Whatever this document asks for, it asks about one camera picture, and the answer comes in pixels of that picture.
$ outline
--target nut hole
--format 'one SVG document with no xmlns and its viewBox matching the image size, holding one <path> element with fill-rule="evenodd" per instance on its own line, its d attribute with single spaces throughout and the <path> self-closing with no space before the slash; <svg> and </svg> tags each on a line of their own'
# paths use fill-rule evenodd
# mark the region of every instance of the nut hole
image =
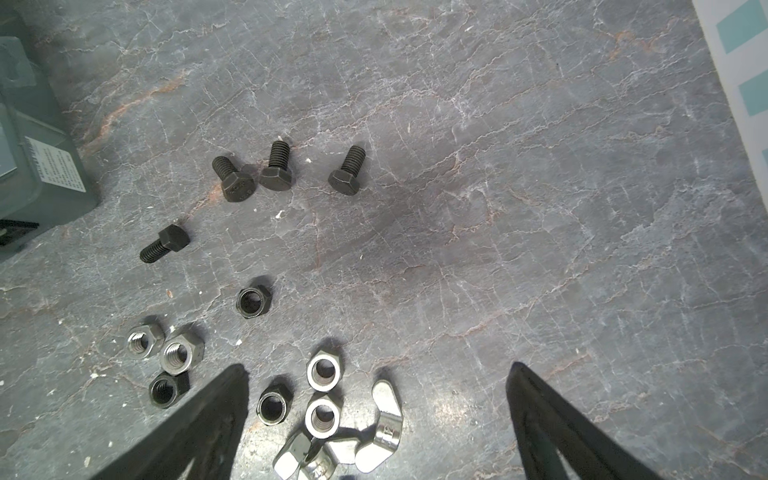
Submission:
<svg viewBox="0 0 768 480">
<path fill-rule="evenodd" d="M 335 419 L 336 414 L 329 406 L 318 405 L 312 411 L 312 427 L 320 433 L 330 432 Z"/>
<path fill-rule="evenodd" d="M 189 354 L 187 353 L 187 347 L 180 343 L 171 343 L 167 349 L 165 349 L 165 359 L 168 361 L 168 365 L 175 369 L 180 369 L 187 362 Z"/>
<path fill-rule="evenodd" d="M 133 332 L 128 336 L 128 348 L 135 354 L 140 355 L 149 348 L 149 339 L 144 332 Z"/>
<path fill-rule="evenodd" d="M 261 308 L 261 295 L 256 292 L 245 292 L 240 299 L 240 308 L 248 315 L 253 315 Z"/>
<path fill-rule="evenodd" d="M 269 395 L 261 401 L 261 415 L 268 422 L 280 420 L 285 411 L 283 401 L 277 395 Z"/>
<path fill-rule="evenodd" d="M 336 367 L 330 360 L 320 359 L 312 367 L 312 380 L 320 386 L 330 385 L 335 376 Z"/>
<path fill-rule="evenodd" d="M 167 380 L 160 380 L 152 386 L 152 399 L 164 405 L 174 399 L 176 388 Z"/>
</svg>

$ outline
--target gray marble tabletop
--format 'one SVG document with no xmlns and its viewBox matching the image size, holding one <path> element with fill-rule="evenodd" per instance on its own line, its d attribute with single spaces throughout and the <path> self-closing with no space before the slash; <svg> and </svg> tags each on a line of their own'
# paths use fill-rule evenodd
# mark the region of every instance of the gray marble tabletop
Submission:
<svg viewBox="0 0 768 480">
<path fill-rule="evenodd" d="M 0 266 L 0 477 L 87 478 L 169 412 L 155 315 L 253 406 L 233 478 L 271 461 L 338 346 L 342 425 L 396 385 L 399 451 L 353 478 L 524 478 L 504 382 L 526 362 L 665 478 L 768 476 L 768 217 L 684 0 L 11 0 L 101 205 Z M 210 162 L 292 190 L 223 201 Z M 354 197 L 326 179 L 366 146 Z M 170 222 L 192 237 L 146 265 Z M 234 297 L 263 276 L 272 311 Z"/>
</svg>

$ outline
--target silver nut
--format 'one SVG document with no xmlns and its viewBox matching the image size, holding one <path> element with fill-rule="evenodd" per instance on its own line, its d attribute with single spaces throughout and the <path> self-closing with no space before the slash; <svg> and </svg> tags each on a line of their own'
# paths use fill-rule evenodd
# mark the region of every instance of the silver nut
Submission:
<svg viewBox="0 0 768 480">
<path fill-rule="evenodd" d="M 304 425 L 316 439 L 327 439 L 339 430 L 341 401 L 328 393 L 316 393 L 306 406 Z"/>
<path fill-rule="evenodd" d="M 402 410 L 392 384 L 379 380 L 371 391 L 379 409 L 379 421 L 371 442 L 361 446 L 355 454 L 355 466 L 363 473 L 370 473 L 392 456 L 400 445 L 402 434 Z"/>
<path fill-rule="evenodd" d="M 324 446 L 333 455 L 336 463 L 355 465 L 355 454 L 360 447 L 360 439 L 356 436 L 335 436 L 326 440 Z"/>
<path fill-rule="evenodd" d="M 272 462 L 275 473 L 283 480 L 291 478 L 299 465 L 304 462 L 306 454 L 310 452 L 310 446 L 312 446 L 312 440 L 303 431 L 299 430 L 291 435 Z"/>
<path fill-rule="evenodd" d="M 163 346 L 160 366 L 171 375 L 178 375 L 195 367 L 203 359 L 205 344 L 192 332 L 184 332 L 169 339 Z"/>
<path fill-rule="evenodd" d="M 165 334 L 156 323 L 148 323 L 133 328 L 126 338 L 126 350 L 132 359 L 147 359 L 163 348 Z"/>
<path fill-rule="evenodd" d="M 306 379 L 318 392 L 330 392 L 343 374 L 341 357 L 328 350 L 321 349 L 306 364 Z"/>
<path fill-rule="evenodd" d="M 299 468 L 299 480 L 330 480 L 336 470 L 336 460 L 323 446 L 306 465 Z"/>
</svg>

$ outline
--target screw thread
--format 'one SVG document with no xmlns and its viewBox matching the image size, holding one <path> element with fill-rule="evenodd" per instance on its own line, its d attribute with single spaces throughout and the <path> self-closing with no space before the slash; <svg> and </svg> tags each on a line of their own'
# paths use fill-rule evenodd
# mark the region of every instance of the screw thread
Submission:
<svg viewBox="0 0 768 480">
<path fill-rule="evenodd" d="M 235 166 L 232 165 L 232 162 L 227 157 L 214 158 L 214 162 L 211 164 L 211 166 L 214 168 L 216 175 L 218 175 L 221 180 L 227 178 L 227 175 L 237 171 Z"/>
<path fill-rule="evenodd" d="M 141 261 L 144 263 L 155 263 L 159 259 L 163 258 L 163 256 L 168 252 L 170 252 L 170 250 L 163 247 L 163 244 L 158 238 L 152 242 L 149 247 L 144 248 L 141 253 L 139 253 L 139 258 L 141 258 Z"/>
<path fill-rule="evenodd" d="M 341 170 L 357 177 L 360 173 L 363 161 L 366 159 L 366 151 L 357 145 L 353 145 L 346 154 L 344 163 L 341 164 Z"/>
<path fill-rule="evenodd" d="M 288 153 L 290 153 L 290 147 L 287 143 L 280 140 L 274 142 L 270 152 L 269 166 L 288 170 Z"/>
</svg>

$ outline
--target white label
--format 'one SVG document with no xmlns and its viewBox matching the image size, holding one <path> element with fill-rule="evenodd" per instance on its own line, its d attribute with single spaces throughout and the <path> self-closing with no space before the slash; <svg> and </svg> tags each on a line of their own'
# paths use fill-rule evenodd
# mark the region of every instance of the white label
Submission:
<svg viewBox="0 0 768 480">
<path fill-rule="evenodd" d="M 30 137 L 27 137 L 27 142 L 38 168 L 40 180 L 46 184 L 85 192 L 85 185 L 69 152 Z"/>
</svg>

